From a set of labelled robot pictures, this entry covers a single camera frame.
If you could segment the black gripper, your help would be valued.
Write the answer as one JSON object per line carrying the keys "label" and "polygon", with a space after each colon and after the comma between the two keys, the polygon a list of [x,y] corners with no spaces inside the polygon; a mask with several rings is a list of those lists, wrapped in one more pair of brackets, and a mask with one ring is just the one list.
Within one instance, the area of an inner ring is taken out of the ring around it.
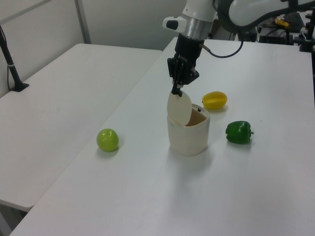
{"label": "black gripper", "polygon": [[175,46],[175,56],[167,59],[169,76],[173,82],[171,90],[173,95],[181,97],[181,87],[190,84],[199,77],[199,73],[194,68],[200,57],[203,44],[204,40],[196,40],[179,34]]}

